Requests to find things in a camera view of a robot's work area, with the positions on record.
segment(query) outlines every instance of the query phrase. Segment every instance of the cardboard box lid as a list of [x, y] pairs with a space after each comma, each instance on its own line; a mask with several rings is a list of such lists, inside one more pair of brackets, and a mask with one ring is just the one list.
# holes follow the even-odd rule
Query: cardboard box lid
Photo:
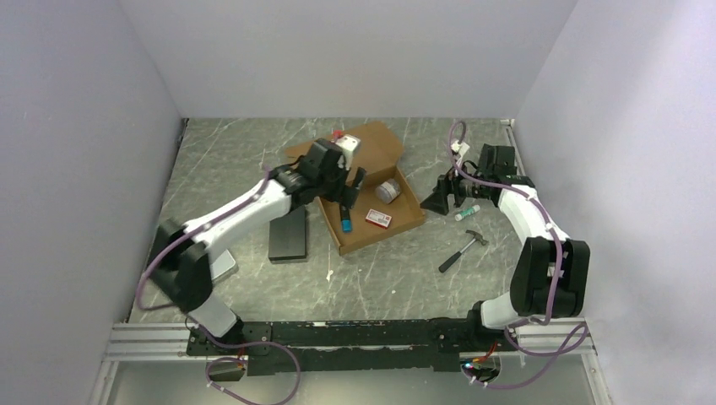
[[[322, 198], [318, 199], [328, 232], [341, 256], [425, 223], [425, 213], [420, 209], [420, 200], [415, 197], [403, 173], [396, 169], [392, 178], [400, 184], [403, 192], [390, 204], [386, 204], [376, 196], [376, 185], [361, 188], [358, 200], [350, 210], [353, 231], [347, 234], [341, 229], [338, 204]], [[387, 229], [366, 222], [366, 215], [371, 209], [393, 217]]]
[[[348, 181], [353, 180], [355, 168], [362, 167], [368, 175], [393, 168], [403, 154], [403, 143], [380, 121], [368, 122], [359, 127], [344, 131], [361, 140], [361, 149], [353, 159], [353, 167], [348, 175]], [[302, 154], [308, 153], [314, 141], [308, 141], [291, 146], [285, 150], [289, 160], [295, 160]]]

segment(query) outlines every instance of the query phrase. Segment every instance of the white wall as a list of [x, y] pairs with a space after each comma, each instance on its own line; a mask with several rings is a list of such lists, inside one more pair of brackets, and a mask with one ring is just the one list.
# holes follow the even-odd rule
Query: white wall
[[85, 403], [179, 114], [115, 0], [5, 1], [0, 38], [0, 402]]
[[716, 6], [580, 0], [517, 117], [618, 404], [716, 403]]
[[121, 0], [184, 116], [514, 117], [577, 0]]

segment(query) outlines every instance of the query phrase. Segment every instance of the cable clip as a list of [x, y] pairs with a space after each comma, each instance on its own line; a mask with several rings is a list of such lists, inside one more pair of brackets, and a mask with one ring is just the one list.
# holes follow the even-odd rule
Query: cable clip
[[531, 317], [527, 318], [527, 320], [529, 321], [530, 325], [544, 325], [544, 323], [542, 323], [543, 320], [541, 320], [537, 316], [531, 316]]
[[526, 193], [527, 193], [527, 197], [524, 198], [525, 200], [527, 200], [529, 202], [533, 202], [533, 201], [537, 200], [537, 191], [536, 190], [533, 189], [532, 192], [526, 192]]

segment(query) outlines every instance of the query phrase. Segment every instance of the cable connector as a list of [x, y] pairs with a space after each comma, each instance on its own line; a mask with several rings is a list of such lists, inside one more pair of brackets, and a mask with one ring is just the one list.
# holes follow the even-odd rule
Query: cable connector
[[462, 166], [465, 155], [468, 154], [469, 151], [469, 145], [466, 142], [459, 142], [454, 141], [452, 145], [450, 145], [450, 150], [453, 151], [453, 155], [457, 155], [457, 165]]
[[531, 317], [527, 318], [527, 320], [529, 321], [529, 325], [540, 325], [540, 326], [545, 325], [545, 320], [543, 318], [539, 318], [537, 316], [531, 316]]
[[537, 191], [534, 188], [530, 189], [530, 190], [532, 190], [532, 191], [525, 192], [525, 194], [527, 194], [527, 197], [525, 197], [524, 199], [529, 202], [537, 201]]

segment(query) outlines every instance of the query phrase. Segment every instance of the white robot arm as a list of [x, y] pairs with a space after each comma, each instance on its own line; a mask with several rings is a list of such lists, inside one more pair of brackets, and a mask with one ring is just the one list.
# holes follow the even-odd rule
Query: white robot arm
[[551, 314], [553, 317], [578, 315], [582, 310], [586, 286], [589, 247], [583, 241], [570, 239], [552, 222], [547, 212], [541, 212], [533, 203], [539, 202], [537, 191], [527, 176], [517, 174], [514, 148], [485, 145], [476, 164], [465, 160], [464, 154], [460, 153], [469, 149], [464, 144], [459, 141], [453, 143], [453, 159], [459, 162], [465, 174], [472, 166], [474, 172], [469, 177], [480, 182], [472, 181], [451, 168], [438, 177], [433, 193], [420, 206], [445, 215], [450, 209], [448, 195], [454, 196], [456, 207], [467, 197], [488, 199], [507, 216], [517, 232], [523, 249], [510, 289], [495, 299], [475, 304], [473, 311], [480, 313], [481, 325], [487, 329], [503, 329], [528, 316], [547, 312], [557, 262], [556, 243], [561, 247], [562, 258], [560, 274], [556, 275], [556, 290], [552, 295]]
[[241, 340], [243, 322], [213, 292], [210, 263], [237, 240], [261, 224], [323, 197], [352, 208], [365, 175], [358, 168], [352, 186], [345, 183], [361, 141], [345, 135], [329, 142], [319, 139], [292, 165], [270, 171], [267, 183], [200, 218], [179, 225], [171, 220], [157, 230], [150, 258], [183, 236], [149, 276], [179, 309], [204, 325], [217, 338]]

